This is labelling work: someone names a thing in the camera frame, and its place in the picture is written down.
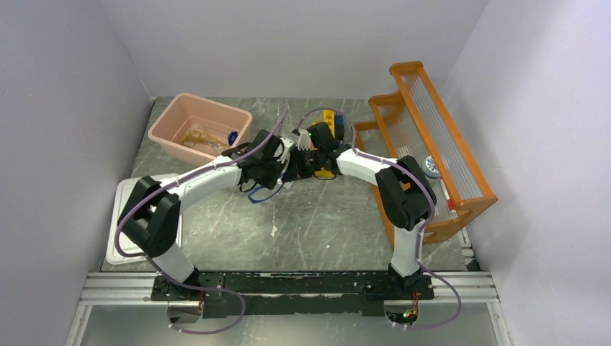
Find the metal forceps scissors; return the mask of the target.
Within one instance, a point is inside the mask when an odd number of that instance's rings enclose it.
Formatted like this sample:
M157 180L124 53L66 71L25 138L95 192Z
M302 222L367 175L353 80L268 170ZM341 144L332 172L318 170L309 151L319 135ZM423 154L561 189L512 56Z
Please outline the metal forceps scissors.
M230 144L219 142L214 137L210 137L210 136L202 137L202 141L203 141L203 143L205 143L205 144L207 144L207 145L209 145L209 146L211 146L213 148L217 148L219 150L227 149L227 148L231 147Z

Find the blue safety glasses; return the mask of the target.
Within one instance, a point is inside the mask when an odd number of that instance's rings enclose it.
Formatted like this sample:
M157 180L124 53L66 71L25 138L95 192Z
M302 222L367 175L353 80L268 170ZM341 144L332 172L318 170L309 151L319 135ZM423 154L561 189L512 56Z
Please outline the blue safety glasses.
M293 182L283 182L279 178L277 184L271 189L257 185L252 191L247 193L247 198L253 204L263 203L274 198L279 193L289 190L292 185Z

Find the tan rubber tubing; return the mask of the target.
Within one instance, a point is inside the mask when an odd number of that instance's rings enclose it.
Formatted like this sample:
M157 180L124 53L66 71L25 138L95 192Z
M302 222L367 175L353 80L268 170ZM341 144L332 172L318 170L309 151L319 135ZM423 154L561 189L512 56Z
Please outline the tan rubber tubing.
M190 130L181 137L181 139L179 140L179 144L190 147L190 148L194 148L195 145L197 144L205 144L202 141L202 137L207 137L207 136L213 137L209 133L206 133L205 131Z

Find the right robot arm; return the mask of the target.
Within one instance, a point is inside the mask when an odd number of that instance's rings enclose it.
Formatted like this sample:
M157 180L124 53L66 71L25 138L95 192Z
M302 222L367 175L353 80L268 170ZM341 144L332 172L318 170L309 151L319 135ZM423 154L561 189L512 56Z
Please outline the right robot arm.
M415 291L415 278L422 272L424 227L434 216L437 202L416 159L368 154L336 139L326 123L296 128L292 135L295 148L283 177L286 182L313 177L325 169L377 187L383 212L394 232L389 268L395 275L390 277L388 287L396 298L407 298Z

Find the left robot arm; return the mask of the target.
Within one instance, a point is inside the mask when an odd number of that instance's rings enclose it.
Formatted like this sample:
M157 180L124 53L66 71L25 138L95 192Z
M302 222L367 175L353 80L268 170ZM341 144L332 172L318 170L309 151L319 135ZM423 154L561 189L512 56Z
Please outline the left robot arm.
M176 243L183 212L219 190L247 182L274 188L294 149L294 140L261 130L253 142L230 148L173 179L145 176L136 182L116 234L128 237L139 254L168 277L174 294L191 299L200 288L200 271Z

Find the blue base graduated cylinder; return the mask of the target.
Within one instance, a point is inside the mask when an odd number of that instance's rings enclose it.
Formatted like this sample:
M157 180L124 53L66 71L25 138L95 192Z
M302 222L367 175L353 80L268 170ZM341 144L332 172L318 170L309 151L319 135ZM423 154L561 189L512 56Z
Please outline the blue base graduated cylinder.
M231 131L228 134L227 142L229 146L232 146L236 142L238 135L239 135L238 131Z

